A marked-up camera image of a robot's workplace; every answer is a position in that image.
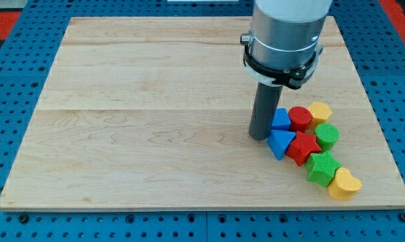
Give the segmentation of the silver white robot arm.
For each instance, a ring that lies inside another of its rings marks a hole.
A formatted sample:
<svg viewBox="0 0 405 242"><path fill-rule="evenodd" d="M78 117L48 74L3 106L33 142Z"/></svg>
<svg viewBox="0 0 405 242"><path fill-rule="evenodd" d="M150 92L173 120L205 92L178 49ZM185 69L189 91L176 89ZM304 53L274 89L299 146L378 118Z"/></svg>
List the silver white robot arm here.
<svg viewBox="0 0 405 242"><path fill-rule="evenodd" d="M255 0L240 43L269 69L292 70L313 56L332 0Z"/></svg>

